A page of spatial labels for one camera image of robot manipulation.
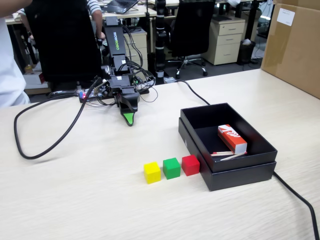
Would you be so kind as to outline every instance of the striped shirt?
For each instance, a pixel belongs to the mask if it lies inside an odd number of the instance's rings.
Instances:
[[[101,11],[101,7],[98,4],[97,0],[86,0],[87,1],[87,6],[88,6],[88,10],[90,12],[90,14],[92,15],[95,11],[100,10]],[[18,14],[22,14],[22,15],[26,15],[25,13],[25,9],[22,8],[18,11]]]

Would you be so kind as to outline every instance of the sticker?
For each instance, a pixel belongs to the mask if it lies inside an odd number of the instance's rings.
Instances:
[[[296,13],[294,11],[289,11],[289,10],[280,8],[279,15],[276,21],[291,27],[292,22],[294,21],[294,18],[295,18],[295,14]]]

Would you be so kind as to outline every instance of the green cube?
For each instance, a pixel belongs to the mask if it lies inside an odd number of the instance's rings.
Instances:
[[[166,179],[180,177],[180,164],[176,158],[163,160],[163,173]]]

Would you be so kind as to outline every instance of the small box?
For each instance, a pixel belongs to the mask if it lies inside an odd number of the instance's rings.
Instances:
[[[156,162],[144,165],[144,177],[148,184],[159,182],[161,180],[161,170]]]
[[[234,154],[247,151],[247,142],[229,124],[218,126],[218,136]]]
[[[174,157],[163,160],[163,173],[166,179],[174,179],[180,177],[181,167],[178,160]]]
[[[184,156],[182,158],[181,168],[186,176],[198,174],[200,170],[200,163],[195,155]]]
[[[45,82],[43,73],[39,71],[25,73],[23,77],[27,85],[41,85]]]

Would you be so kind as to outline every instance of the red cube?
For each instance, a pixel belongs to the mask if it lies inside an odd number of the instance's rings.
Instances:
[[[184,156],[182,158],[182,169],[186,176],[198,174],[200,170],[200,163],[195,155]]]

